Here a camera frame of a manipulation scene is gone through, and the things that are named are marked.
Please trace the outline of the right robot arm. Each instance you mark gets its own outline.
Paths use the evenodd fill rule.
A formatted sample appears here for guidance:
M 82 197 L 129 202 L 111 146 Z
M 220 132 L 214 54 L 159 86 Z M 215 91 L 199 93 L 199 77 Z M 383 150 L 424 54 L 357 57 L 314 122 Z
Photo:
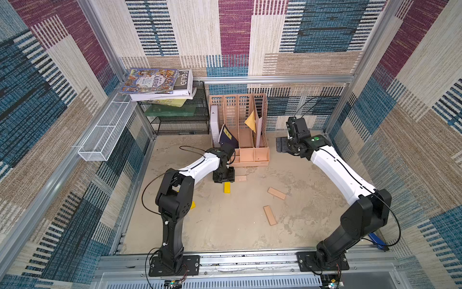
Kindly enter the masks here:
M 305 119 L 290 117 L 286 127 L 287 136 L 276 140 L 277 151 L 305 158 L 319 167 L 349 206 L 341 215 L 339 226 L 314 251 L 297 254 L 299 268 L 316 275 L 329 270 L 348 270 L 345 253 L 362 238 L 387 225 L 392 196 L 361 178 L 324 136 L 311 135 Z

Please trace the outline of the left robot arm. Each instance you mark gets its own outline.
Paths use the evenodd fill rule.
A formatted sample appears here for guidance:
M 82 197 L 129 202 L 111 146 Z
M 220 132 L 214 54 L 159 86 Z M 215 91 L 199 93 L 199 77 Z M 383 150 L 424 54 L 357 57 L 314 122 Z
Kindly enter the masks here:
M 163 175 L 155 203 L 162 219 L 162 246 L 154 259 L 163 272 L 180 273 L 185 267 L 182 228 L 184 217 L 193 204 L 194 187 L 212 174 L 215 183 L 234 182 L 235 170 L 231 166 L 235 148 L 223 144 L 201 153 L 200 158 L 181 169 L 168 169 Z

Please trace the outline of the dark navy booklet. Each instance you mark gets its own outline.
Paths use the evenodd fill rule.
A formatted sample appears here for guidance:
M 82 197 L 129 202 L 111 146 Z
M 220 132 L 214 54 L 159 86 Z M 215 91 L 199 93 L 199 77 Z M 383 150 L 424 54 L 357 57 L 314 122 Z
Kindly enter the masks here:
M 218 142 L 220 146 L 229 145 L 234 149 L 239 148 L 239 142 L 237 138 L 227 128 L 226 124 L 223 124 L 223 126 L 221 127 Z

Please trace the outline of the yellow paper sheet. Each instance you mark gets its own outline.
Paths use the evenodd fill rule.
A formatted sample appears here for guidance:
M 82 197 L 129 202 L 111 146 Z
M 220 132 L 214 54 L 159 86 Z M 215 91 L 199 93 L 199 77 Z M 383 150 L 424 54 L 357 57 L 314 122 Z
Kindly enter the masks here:
M 245 120 L 244 122 L 254 133 L 257 133 L 256 131 L 256 116 L 255 116 L 255 111 L 253 110 L 249 117 Z

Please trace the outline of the white folder in organizer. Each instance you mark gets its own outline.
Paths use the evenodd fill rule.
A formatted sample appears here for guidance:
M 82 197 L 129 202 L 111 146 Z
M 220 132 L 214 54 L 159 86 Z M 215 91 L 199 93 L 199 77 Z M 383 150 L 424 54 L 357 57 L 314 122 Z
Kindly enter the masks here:
M 217 105 L 212 105 L 210 110 L 210 130 L 212 133 L 212 142 L 215 148 L 219 147 L 220 125 L 219 110 Z

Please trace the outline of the pink desk file organizer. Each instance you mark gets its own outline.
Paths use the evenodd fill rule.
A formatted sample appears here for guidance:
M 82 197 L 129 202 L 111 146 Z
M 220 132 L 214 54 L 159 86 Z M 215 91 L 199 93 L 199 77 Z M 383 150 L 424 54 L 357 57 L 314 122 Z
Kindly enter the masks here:
M 209 97 L 212 145 L 220 137 L 237 141 L 234 167 L 268 166 L 270 149 L 266 138 L 268 100 L 264 93 Z

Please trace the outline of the green folder on shelf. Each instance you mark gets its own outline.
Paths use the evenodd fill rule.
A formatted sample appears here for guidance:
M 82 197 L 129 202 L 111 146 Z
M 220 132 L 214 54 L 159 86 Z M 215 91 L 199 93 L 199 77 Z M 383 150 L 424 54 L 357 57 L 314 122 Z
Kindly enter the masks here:
M 194 105 L 183 105 L 182 107 L 173 107 L 166 105 L 150 105 L 149 108 L 144 112 L 148 117 L 183 117 L 183 116 L 194 116 L 196 112 L 196 106 Z

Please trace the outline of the black and white Folio book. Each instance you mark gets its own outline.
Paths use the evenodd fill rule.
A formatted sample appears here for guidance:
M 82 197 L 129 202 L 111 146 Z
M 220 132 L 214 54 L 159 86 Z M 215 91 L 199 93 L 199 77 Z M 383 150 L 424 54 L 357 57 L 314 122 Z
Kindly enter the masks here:
M 154 99 L 193 99 L 191 69 L 132 69 L 121 92 L 133 101 Z

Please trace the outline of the blue stick tool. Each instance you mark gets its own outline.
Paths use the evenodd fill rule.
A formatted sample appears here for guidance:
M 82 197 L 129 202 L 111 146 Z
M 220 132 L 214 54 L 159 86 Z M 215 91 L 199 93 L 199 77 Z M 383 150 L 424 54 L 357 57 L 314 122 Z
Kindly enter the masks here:
M 374 244 L 378 249 L 383 251 L 388 251 L 389 247 L 386 245 L 384 241 L 380 237 L 378 237 L 375 233 L 370 233 L 368 235 L 369 240 L 372 244 Z

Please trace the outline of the colourful illustrated book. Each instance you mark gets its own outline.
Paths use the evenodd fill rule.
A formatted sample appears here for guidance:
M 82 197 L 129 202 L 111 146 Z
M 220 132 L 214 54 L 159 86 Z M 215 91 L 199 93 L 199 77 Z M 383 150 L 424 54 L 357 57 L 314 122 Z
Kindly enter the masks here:
M 132 68 L 120 93 L 171 94 L 178 77 L 178 69 Z

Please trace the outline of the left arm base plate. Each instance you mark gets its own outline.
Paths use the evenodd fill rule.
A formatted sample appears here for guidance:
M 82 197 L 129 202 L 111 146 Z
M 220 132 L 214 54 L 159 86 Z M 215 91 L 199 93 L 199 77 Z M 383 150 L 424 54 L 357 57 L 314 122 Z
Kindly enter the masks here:
M 161 261 L 157 255 L 149 261 L 149 277 L 164 277 L 164 276 L 197 276 L 200 270 L 199 255 L 184 255 L 182 262 L 177 271 L 169 269 Z

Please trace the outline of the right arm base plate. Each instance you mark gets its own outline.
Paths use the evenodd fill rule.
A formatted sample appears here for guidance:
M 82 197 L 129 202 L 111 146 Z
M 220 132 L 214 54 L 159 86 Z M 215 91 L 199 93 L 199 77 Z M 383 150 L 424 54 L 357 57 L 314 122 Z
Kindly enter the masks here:
M 297 252 L 296 257 L 301 272 L 321 274 L 328 271 L 350 270 L 350 265 L 344 254 L 328 259 L 327 261 L 321 261 L 315 251 Z

